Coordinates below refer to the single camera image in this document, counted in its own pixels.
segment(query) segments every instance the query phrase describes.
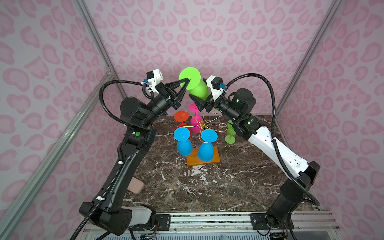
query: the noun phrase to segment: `marble surface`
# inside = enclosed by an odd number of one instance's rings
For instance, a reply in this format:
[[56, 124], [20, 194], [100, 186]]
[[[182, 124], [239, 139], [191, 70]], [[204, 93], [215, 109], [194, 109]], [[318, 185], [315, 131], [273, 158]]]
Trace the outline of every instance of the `marble surface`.
[[[271, 116], [258, 116], [270, 129]], [[209, 127], [222, 130], [221, 116]], [[178, 126], [172, 116], [153, 124], [157, 136], [150, 151], [143, 159], [135, 177], [145, 186], [139, 195], [127, 191], [125, 206], [150, 204], [158, 212], [204, 211], [266, 211], [274, 202], [286, 176], [280, 168], [257, 147], [235, 136], [236, 142], [224, 141], [227, 132], [219, 132], [214, 143], [221, 163], [187, 167], [186, 158], [178, 154], [173, 132]], [[278, 129], [276, 136], [281, 139]], [[192, 133], [193, 147], [199, 147], [199, 134]], [[312, 210], [301, 204], [297, 210]]]

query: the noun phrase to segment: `heart pattern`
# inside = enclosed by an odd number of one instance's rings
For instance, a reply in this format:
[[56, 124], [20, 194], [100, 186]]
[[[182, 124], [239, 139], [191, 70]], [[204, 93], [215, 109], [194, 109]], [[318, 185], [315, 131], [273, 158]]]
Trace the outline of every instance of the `heart pattern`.
[[[120, 79], [142, 81], [147, 71], [160, 68], [166, 83], [192, 66], [202, 78], [213, 74], [228, 83], [238, 75], [256, 72], [275, 83], [279, 104], [331, 1], [86, 3]], [[282, 75], [286, 78], [277, 80]], [[257, 86], [257, 81], [243, 79], [234, 85], [253, 92], [257, 99], [253, 113], [271, 113], [270, 96], [263, 94], [268, 88]], [[128, 96], [148, 102], [139, 88], [123, 87]], [[188, 111], [191, 103], [185, 98], [178, 111]]]
[[313, 189], [345, 239], [384, 236], [382, 7], [345, 1], [278, 117], [292, 149], [321, 165]]
[[[0, 6], [1, 218], [102, 80], [106, 68], [71, 0], [11, 0], [2, 1]], [[117, 89], [108, 88], [106, 95], [114, 99], [108, 101], [109, 108], [119, 115]], [[79, 162], [79, 172], [73, 174], [70, 166], [83, 157], [92, 157], [86, 152], [91, 144], [98, 144], [97, 148], [106, 152], [112, 141], [102, 141], [98, 138], [100, 134], [106, 136], [108, 130], [111, 134], [114, 130], [115, 149], [120, 139], [116, 135], [124, 132], [123, 126], [113, 123], [108, 129], [95, 127], [91, 133], [88, 127], [95, 115], [102, 123], [110, 118], [96, 110], [91, 113], [88, 125], [83, 126], [74, 141], [81, 143], [82, 149], [69, 147], [15, 230], [18, 239], [69, 239], [72, 231], [69, 228], [74, 220], [79, 221], [79, 216], [77, 213], [72, 220], [65, 217], [74, 204], [79, 206], [86, 197], [67, 202], [71, 191], [80, 196], [83, 190], [75, 190], [74, 179], [82, 172], [89, 176], [85, 184], [102, 185], [106, 176], [100, 164], [109, 172], [107, 162], [115, 158], [115, 152], [98, 159], [99, 167], [96, 162], [87, 162], [86, 167], [85, 161]], [[92, 169], [102, 177], [91, 177]], [[91, 194], [93, 185], [88, 186], [87, 195]]]

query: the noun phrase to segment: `wooden block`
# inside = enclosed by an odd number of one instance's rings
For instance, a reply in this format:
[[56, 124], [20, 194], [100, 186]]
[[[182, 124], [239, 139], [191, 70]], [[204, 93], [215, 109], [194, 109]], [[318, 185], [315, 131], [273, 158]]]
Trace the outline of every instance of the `wooden block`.
[[128, 190], [133, 192], [134, 194], [139, 194], [141, 190], [143, 190], [143, 188], [144, 188], [144, 183], [134, 177], [132, 178], [128, 186]]
[[192, 153], [187, 156], [187, 166], [196, 166], [196, 165], [203, 165], [203, 164], [210, 164], [210, 163], [219, 163], [220, 162], [220, 156], [218, 154], [217, 146], [214, 146], [215, 153], [214, 158], [210, 162], [203, 162], [198, 157], [199, 154], [199, 148], [196, 147], [192, 150]]

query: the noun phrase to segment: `black mounting plate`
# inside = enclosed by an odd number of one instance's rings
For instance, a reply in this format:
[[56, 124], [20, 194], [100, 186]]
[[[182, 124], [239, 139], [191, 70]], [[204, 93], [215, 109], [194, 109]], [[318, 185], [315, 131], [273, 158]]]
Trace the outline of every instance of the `black mounting plate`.
[[[269, 227], [265, 221], [265, 214], [250, 214], [249, 216], [251, 218], [253, 230], [256, 230], [256, 229], [257, 230], [268, 230], [269, 229]], [[286, 217], [285, 217], [283, 223], [288, 228], [288, 220]]]
[[[170, 226], [170, 215], [169, 214], [157, 214], [156, 215], [156, 221], [159, 222], [159, 229], [158, 231], [169, 231]], [[132, 231], [149, 231], [142, 227], [132, 227]]]

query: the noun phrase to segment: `pink patterned wallpaper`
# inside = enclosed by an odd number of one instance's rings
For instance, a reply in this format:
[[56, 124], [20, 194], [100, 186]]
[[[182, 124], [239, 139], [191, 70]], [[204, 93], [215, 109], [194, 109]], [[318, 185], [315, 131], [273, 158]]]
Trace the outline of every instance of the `pink patterned wallpaper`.
[[[106, 89], [104, 99], [119, 116], [121, 98], [115, 86]], [[10, 240], [69, 239], [83, 219], [80, 205], [92, 200], [112, 170], [125, 130], [98, 103]]]
[[106, 69], [71, 0], [0, 3], [0, 218]]
[[[227, 83], [243, 73], [265, 75], [277, 103], [306, 52], [331, 0], [86, 0], [121, 79], [142, 81], [160, 68], [165, 82], [193, 66], [203, 78]], [[148, 100], [138, 86], [129, 96]], [[245, 79], [230, 90], [250, 89], [255, 113], [271, 113], [262, 80]], [[192, 103], [185, 98], [180, 110]]]
[[347, 0], [279, 122], [346, 240], [384, 239], [384, 1]]

